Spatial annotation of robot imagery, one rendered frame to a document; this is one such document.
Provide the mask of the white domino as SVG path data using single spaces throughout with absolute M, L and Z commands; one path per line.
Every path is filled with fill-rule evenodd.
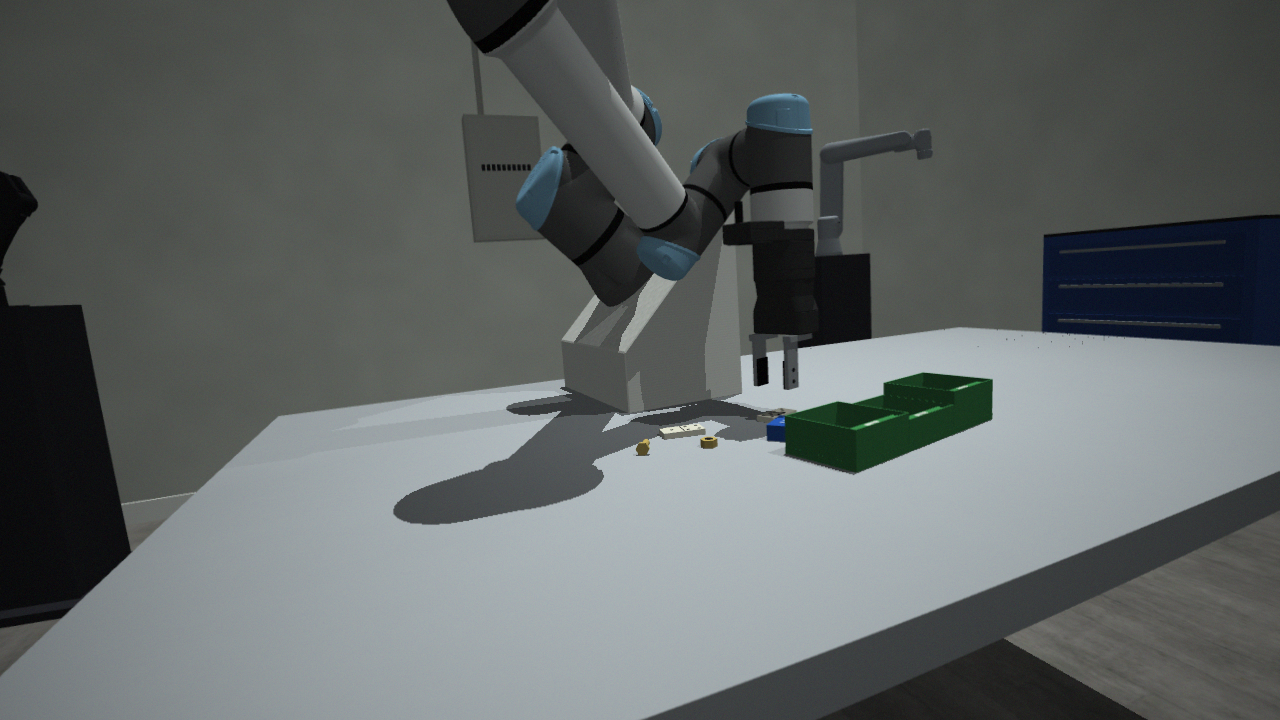
M 673 439 L 673 438 L 681 438 L 681 437 L 689 437 L 689 436 L 704 436 L 704 434 L 707 434 L 707 429 L 704 427 L 701 427 L 700 424 L 684 425 L 684 427 L 668 427 L 668 428 L 660 428 L 659 429 L 659 436 L 663 439 Z
M 772 410 L 769 413 L 763 413 L 760 415 L 756 415 L 756 421 L 771 423 L 771 421 L 774 420 L 774 418 L 777 418 L 780 415 L 788 415 L 788 414 L 792 414 L 792 413 L 797 413 L 797 410 L 786 409 L 786 407 L 778 407 L 778 409 L 774 409 L 774 410 Z

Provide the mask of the green three-compartment bin rack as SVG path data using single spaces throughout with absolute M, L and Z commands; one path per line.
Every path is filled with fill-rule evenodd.
M 888 380 L 884 395 L 785 415 L 785 454 L 863 471 L 989 421 L 992 396 L 987 378 L 922 372 Z

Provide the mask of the blue 9v battery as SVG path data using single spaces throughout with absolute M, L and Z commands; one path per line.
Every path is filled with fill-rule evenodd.
M 767 425 L 767 439 L 785 442 L 785 415 L 774 418 Z

